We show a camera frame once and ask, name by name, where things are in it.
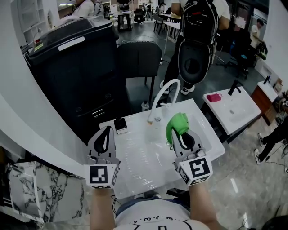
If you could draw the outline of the person's right forearm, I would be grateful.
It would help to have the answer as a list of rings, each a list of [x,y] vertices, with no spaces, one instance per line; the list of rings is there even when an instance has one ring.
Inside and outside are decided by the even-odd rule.
[[[210,230],[223,230],[204,182],[189,186],[190,218],[205,224]]]

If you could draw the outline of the dark dining chair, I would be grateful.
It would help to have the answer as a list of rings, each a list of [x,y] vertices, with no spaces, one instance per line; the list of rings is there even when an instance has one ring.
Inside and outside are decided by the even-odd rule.
[[[163,31],[163,24],[167,20],[167,17],[162,14],[156,14],[153,13],[153,19],[155,20],[155,25],[154,25],[154,32],[158,31],[158,34],[160,34],[161,31]]]

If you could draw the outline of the person's white shoe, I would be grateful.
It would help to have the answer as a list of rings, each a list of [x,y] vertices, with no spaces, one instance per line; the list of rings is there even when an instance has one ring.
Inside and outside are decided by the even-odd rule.
[[[144,193],[144,199],[145,200],[155,200],[155,199],[161,199],[161,196],[159,193]]]

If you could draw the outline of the dark grey chair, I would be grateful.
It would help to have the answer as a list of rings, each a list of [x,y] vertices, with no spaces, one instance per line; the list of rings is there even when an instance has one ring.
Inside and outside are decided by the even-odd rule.
[[[155,77],[162,58],[162,50],[153,41],[128,41],[117,48],[118,72],[123,79],[151,78],[149,101],[152,101]]]

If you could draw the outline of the marble sink cabinet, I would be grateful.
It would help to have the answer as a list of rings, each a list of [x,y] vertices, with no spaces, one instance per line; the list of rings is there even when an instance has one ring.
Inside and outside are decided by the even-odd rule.
[[[37,224],[67,221],[89,214],[86,187],[36,161],[8,164],[0,187],[0,212]]]

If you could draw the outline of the black backpack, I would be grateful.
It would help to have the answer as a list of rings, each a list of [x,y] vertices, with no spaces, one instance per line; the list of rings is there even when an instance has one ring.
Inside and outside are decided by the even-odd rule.
[[[213,0],[188,0],[182,8],[181,42],[178,68],[189,84],[204,80],[213,57],[213,43],[218,28],[218,14]]]

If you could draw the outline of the person's blue jeans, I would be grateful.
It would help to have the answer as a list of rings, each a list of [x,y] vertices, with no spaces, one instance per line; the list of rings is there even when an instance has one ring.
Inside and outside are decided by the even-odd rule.
[[[186,210],[190,211],[190,205],[188,205],[185,201],[178,199],[178,198],[174,198],[174,199],[163,199],[162,200],[165,201],[169,201],[175,204],[179,204],[181,205],[183,208],[185,208]],[[122,204],[119,209],[116,212],[116,216],[120,215],[123,211],[127,210],[128,208],[132,207],[133,205],[139,203],[139,202],[143,202],[143,201],[148,201],[145,200],[144,197],[137,197],[134,198],[133,200],[127,201],[126,203]]]

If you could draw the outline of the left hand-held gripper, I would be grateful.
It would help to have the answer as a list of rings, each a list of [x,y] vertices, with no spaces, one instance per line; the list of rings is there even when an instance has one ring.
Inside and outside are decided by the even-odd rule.
[[[87,185],[94,189],[113,189],[120,171],[113,128],[100,129],[88,141],[88,148],[88,164],[84,165]]]

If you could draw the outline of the person's white shirt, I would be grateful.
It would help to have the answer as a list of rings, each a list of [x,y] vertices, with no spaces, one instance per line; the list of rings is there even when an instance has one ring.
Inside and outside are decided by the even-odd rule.
[[[164,199],[140,201],[121,212],[114,230],[210,230],[190,219],[182,205]]]

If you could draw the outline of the pink sponge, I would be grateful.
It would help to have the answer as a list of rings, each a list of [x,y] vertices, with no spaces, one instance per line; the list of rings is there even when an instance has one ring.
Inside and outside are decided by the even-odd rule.
[[[222,100],[222,94],[220,93],[209,94],[206,96],[206,98],[209,102],[218,102]]]

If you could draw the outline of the wooden cabinet with sink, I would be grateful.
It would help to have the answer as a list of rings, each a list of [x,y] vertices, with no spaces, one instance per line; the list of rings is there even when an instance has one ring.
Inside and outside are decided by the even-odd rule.
[[[251,98],[261,110],[261,117],[263,117],[268,126],[272,124],[277,115],[273,106],[277,96],[272,86],[269,83],[264,84],[264,81],[257,83],[257,87],[251,95]]]

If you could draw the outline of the green cloth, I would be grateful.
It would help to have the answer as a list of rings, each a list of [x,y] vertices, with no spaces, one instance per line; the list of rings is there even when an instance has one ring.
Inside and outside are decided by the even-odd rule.
[[[168,122],[166,126],[166,138],[169,144],[172,144],[172,129],[175,129],[179,135],[189,130],[189,120],[185,113],[175,114]]]

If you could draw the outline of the person's left forearm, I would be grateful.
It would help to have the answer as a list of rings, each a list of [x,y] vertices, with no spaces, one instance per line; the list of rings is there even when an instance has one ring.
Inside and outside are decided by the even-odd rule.
[[[90,230],[113,230],[116,227],[111,189],[94,189],[90,207]]]

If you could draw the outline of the white sink on steel frame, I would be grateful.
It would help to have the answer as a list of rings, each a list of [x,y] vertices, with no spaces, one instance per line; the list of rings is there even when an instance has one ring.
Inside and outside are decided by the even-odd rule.
[[[176,154],[167,144],[166,126],[176,113],[185,113],[189,128],[197,133],[213,161],[225,153],[218,136],[193,99],[177,102],[171,107],[156,108],[160,122],[148,123],[150,111],[125,117],[127,132],[114,134],[116,157],[120,160],[114,193],[124,199],[162,186],[185,186],[172,164]]]

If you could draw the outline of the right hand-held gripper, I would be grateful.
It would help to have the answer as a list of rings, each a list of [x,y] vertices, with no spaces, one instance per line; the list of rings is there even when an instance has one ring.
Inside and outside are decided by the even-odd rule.
[[[182,134],[182,141],[181,136],[173,129],[171,138],[177,156],[173,164],[185,184],[192,186],[206,181],[213,174],[213,170],[199,135],[188,130]]]

